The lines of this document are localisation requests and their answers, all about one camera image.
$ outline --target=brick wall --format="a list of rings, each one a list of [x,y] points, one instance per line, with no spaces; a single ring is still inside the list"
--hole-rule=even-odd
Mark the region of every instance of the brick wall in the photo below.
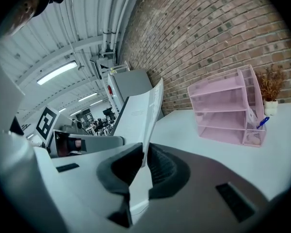
[[[247,64],[283,67],[278,100],[291,102],[291,34],[268,0],[138,0],[122,46],[120,62],[164,79],[165,114],[192,107],[189,85]]]

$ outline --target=pen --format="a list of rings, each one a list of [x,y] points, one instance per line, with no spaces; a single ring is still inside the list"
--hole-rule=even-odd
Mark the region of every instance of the pen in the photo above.
[[[260,123],[259,123],[259,125],[257,126],[257,129],[259,128],[259,127],[261,127],[261,126],[263,126],[268,120],[270,119],[270,117],[269,116],[267,116],[266,118],[264,118]]]

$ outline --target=white table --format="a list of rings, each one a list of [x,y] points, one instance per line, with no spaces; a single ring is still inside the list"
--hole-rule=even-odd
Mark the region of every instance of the white table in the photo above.
[[[173,111],[156,123],[151,143],[166,145],[221,162],[271,200],[291,185],[291,103],[280,104],[266,123],[260,148],[198,136],[193,110]]]

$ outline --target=ceiling light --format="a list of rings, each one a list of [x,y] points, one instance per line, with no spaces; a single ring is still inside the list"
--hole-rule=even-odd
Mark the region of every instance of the ceiling light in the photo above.
[[[87,98],[90,98],[90,97],[92,97],[92,96],[95,96],[95,95],[97,95],[97,92],[95,92],[94,94],[89,95],[89,96],[87,96],[87,97],[85,97],[85,98],[80,99],[79,102],[81,102],[81,101],[83,101],[83,100],[85,100],[85,99],[87,99]]]
[[[95,103],[92,103],[90,106],[92,106],[92,105],[94,105],[94,104],[96,104],[96,103],[100,103],[100,102],[102,102],[102,100],[99,100],[99,101],[97,101],[97,102],[95,102]]]
[[[42,77],[41,79],[37,80],[37,83],[39,85],[44,84],[45,82],[51,80],[52,78],[56,77],[59,74],[62,74],[63,72],[66,72],[72,68],[77,67],[78,64],[75,61],[69,62],[55,70],[53,70],[52,72],[48,73],[47,75],[45,75],[44,77]]]
[[[79,113],[79,112],[81,112],[82,110],[79,110],[79,111],[77,111],[77,112],[75,112],[75,113],[72,113],[70,116],[73,116],[74,114],[76,114],[76,113]]]

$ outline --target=white flower pot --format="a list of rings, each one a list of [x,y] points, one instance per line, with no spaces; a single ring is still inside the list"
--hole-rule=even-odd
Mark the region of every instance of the white flower pot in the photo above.
[[[277,113],[278,101],[264,100],[264,114],[267,116],[274,116]]]

